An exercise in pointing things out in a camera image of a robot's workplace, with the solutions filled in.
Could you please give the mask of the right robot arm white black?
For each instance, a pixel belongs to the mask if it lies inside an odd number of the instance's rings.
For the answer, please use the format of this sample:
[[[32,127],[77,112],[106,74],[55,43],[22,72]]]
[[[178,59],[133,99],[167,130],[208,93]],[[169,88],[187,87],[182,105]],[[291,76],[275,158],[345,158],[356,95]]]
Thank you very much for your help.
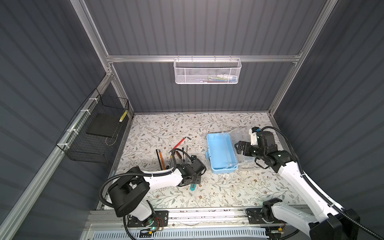
[[[303,198],[312,214],[291,207],[279,198],[263,202],[260,217],[266,223],[283,221],[312,240],[356,240],[360,217],[352,209],[345,210],[332,200],[304,173],[300,163],[289,152],[278,150],[274,141],[260,140],[257,145],[239,141],[237,154],[262,160],[284,178]]]

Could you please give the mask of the blue plastic tool box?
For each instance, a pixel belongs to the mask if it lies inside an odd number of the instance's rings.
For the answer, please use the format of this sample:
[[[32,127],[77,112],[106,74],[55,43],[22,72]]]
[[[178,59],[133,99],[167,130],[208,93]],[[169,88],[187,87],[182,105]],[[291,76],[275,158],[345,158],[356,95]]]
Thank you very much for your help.
[[[236,170],[254,171],[268,169],[262,161],[246,155],[238,155],[234,144],[239,141],[250,142],[249,130],[237,128],[229,132],[207,134],[208,151],[206,158],[211,162],[214,174],[229,174]]]

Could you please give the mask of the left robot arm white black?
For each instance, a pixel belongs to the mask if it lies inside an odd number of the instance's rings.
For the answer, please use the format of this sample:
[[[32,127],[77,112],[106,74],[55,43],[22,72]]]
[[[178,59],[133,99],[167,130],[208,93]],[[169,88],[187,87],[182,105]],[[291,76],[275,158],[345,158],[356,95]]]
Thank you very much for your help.
[[[207,168],[196,156],[191,162],[175,163],[169,170],[145,172],[134,167],[126,173],[109,178],[99,192],[100,201],[115,210],[116,216],[133,216],[145,227],[152,224],[157,214],[146,195],[150,191],[167,187],[184,187],[199,184]]]

